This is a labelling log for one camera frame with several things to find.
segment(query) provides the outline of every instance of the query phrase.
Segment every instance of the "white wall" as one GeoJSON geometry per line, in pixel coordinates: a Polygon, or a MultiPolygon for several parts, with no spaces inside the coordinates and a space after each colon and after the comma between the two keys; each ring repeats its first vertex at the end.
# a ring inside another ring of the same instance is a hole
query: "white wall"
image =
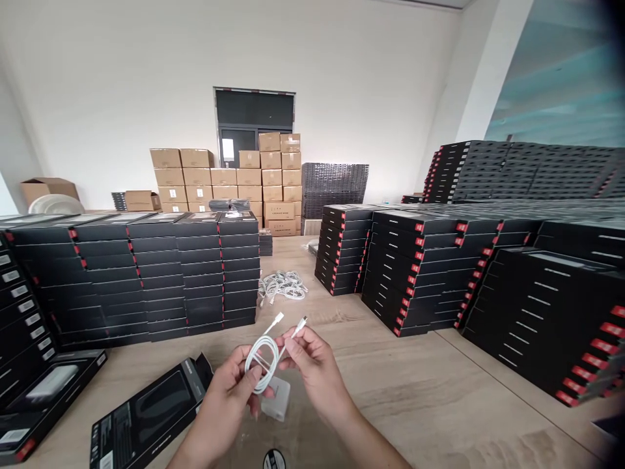
{"type": "Polygon", "coordinates": [[[0,3],[39,157],[87,208],[156,189],[150,147],[216,152],[213,86],[296,92],[304,162],[369,163],[365,199],[397,200],[458,26],[453,11],[375,0],[0,3]]]}

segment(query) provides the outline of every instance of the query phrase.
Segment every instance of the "finger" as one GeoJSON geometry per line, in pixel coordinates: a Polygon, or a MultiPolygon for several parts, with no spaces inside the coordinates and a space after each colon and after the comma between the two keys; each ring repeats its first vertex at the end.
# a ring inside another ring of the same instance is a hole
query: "finger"
{"type": "Polygon", "coordinates": [[[306,372],[315,365],[314,360],[306,353],[306,350],[293,339],[287,338],[285,340],[285,347],[291,359],[303,372],[306,372]]]}
{"type": "Polygon", "coordinates": [[[247,402],[249,396],[258,384],[261,375],[261,367],[250,368],[241,381],[239,381],[239,384],[232,389],[232,393],[237,397],[237,399],[240,399],[241,402],[247,402]]]}

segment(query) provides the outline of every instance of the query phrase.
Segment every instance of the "white label on cardboard box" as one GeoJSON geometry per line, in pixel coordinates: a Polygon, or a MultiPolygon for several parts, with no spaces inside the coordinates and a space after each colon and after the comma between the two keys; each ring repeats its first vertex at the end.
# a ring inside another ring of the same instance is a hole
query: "white label on cardboard box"
{"type": "Polygon", "coordinates": [[[11,296],[13,296],[13,298],[17,298],[18,296],[22,296],[27,291],[28,288],[26,285],[22,285],[21,287],[11,290],[11,296]]]}
{"type": "Polygon", "coordinates": [[[17,270],[11,270],[2,276],[2,280],[4,280],[5,283],[15,280],[16,278],[20,278],[20,273],[17,270]]]}
{"type": "Polygon", "coordinates": [[[24,311],[28,311],[33,306],[35,306],[35,302],[32,301],[32,300],[28,300],[27,302],[22,303],[21,305],[19,305],[18,309],[19,309],[20,313],[23,313],[24,311]]]}
{"type": "Polygon", "coordinates": [[[37,313],[37,314],[30,316],[28,319],[26,319],[25,322],[27,326],[32,326],[34,323],[36,323],[40,319],[41,319],[41,316],[39,315],[39,313],[37,313]]]}
{"type": "Polygon", "coordinates": [[[35,329],[34,331],[31,332],[31,337],[33,339],[36,339],[37,337],[39,337],[40,335],[42,335],[46,330],[44,329],[43,326],[38,327],[37,329],[35,329]]]}
{"type": "Polygon", "coordinates": [[[43,350],[44,348],[46,348],[51,343],[52,343],[52,340],[50,338],[47,338],[46,340],[41,342],[39,345],[37,345],[37,347],[39,347],[39,350],[43,350]]]}

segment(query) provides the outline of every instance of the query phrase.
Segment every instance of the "white pillar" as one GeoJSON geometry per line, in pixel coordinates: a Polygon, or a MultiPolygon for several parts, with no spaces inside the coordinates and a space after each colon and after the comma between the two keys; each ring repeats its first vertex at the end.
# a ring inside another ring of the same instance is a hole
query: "white pillar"
{"type": "Polygon", "coordinates": [[[432,121],[415,191],[441,145],[486,135],[534,0],[475,0],[462,12],[445,91],[432,121]]]}

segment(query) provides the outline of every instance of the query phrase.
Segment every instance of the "cardboard box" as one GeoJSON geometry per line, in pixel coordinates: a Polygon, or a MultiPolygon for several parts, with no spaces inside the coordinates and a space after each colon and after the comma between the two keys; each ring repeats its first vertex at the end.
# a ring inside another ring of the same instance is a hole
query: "cardboard box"
{"type": "Polygon", "coordinates": [[[260,220],[262,218],[262,202],[250,201],[249,209],[260,220]]]}
{"type": "Polygon", "coordinates": [[[294,220],[295,206],[289,202],[265,202],[265,220],[294,220]]]}
{"type": "Polygon", "coordinates": [[[239,150],[239,167],[260,168],[260,152],[255,150],[239,150]]]}
{"type": "Polygon", "coordinates": [[[239,186],[239,199],[262,202],[262,186],[239,186]]]}
{"type": "Polygon", "coordinates": [[[262,170],[263,186],[282,186],[282,170],[281,169],[263,169],[262,170]]]}
{"type": "Polygon", "coordinates": [[[280,152],[260,152],[260,167],[263,169],[282,168],[282,154],[280,152]]]}
{"type": "Polygon", "coordinates": [[[182,167],[180,150],[178,149],[150,149],[152,165],[157,167],[182,167]]]}
{"type": "Polygon", "coordinates": [[[285,202],[301,202],[301,186],[285,186],[282,189],[285,202]]]}
{"type": "Polygon", "coordinates": [[[280,135],[280,151],[282,153],[300,153],[299,134],[280,135]]]}
{"type": "Polygon", "coordinates": [[[157,186],[184,186],[182,168],[155,168],[157,186]]]}
{"type": "Polygon", "coordinates": [[[163,205],[163,211],[166,213],[179,213],[179,212],[189,211],[189,204],[187,203],[177,203],[177,204],[164,203],[162,205],[163,205]]]}
{"type": "Polygon", "coordinates": [[[258,149],[260,151],[280,151],[280,132],[258,134],[258,149]]]}
{"type": "Polygon", "coordinates": [[[182,168],[184,183],[187,186],[210,186],[209,168],[182,168]]]}
{"type": "Polygon", "coordinates": [[[266,220],[265,228],[269,228],[273,237],[276,236],[295,236],[295,220],[266,220]]]}
{"type": "Polygon", "coordinates": [[[283,169],[283,186],[301,186],[301,169],[283,169]]]}
{"type": "Polygon", "coordinates": [[[210,178],[213,186],[236,186],[236,169],[235,168],[211,168],[210,178]]]}
{"type": "Polygon", "coordinates": [[[180,149],[182,167],[215,167],[215,155],[204,149],[180,149]]]}
{"type": "Polygon", "coordinates": [[[78,193],[73,182],[61,178],[33,178],[20,183],[21,191],[28,205],[43,195],[58,193],[69,195],[76,200],[78,193]]]}
{"type": "Polygon", "coordinates": [[[237,186],[213,186],[215,199],[236,199],[239,197],[237,186]]]}
{"type": "Polygon", "coordinates": [[[161,203],[181,203],[187,201],[187,191],[184,186],[164,186],[158,188],[161,203]]]}
{"type": "Polygon", "coordinates": [[[301,169],[301,153],[282,153],[282,169],[301,169]]]}
{"type": "Polygon", "coordinates": [[[190,212],[210,212],[208,202],[189,202],[190,212]]]}
{"type": "Polygon", "coordinates": [[[125,198],[128,212],[144,212],[161,209],[160,199],[158,195],[152,191],[126,191],[125,198]]]}
{"type": "Polygon", "coordinates": [[[282,201],[282,186],[263,186],[262,199],[268,201],[282,201]]]}
{"type": "Polygon", "coordinates": [[[259,186],[260,170],[259,169],[237,169],[236,183],[239,186],[259,186]]]}
{"type": "Polygon", "coordinates": [[[208,202],[213,199],[211,186],[186,186],[188,202],[208,202]]]}

